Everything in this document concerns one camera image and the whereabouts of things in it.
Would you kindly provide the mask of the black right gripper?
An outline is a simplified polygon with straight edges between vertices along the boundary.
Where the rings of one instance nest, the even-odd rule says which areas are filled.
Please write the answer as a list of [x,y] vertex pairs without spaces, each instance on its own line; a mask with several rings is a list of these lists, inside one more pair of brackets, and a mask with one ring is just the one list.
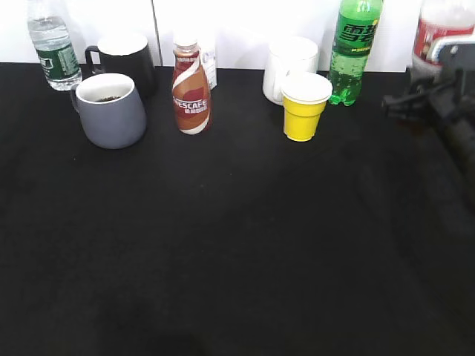
[[440,39],[427,56],[442,66],[439,74],[413,80],[401,96],[384,96],[384,115],[431,126],[459,167],[473,167],[474,40]]

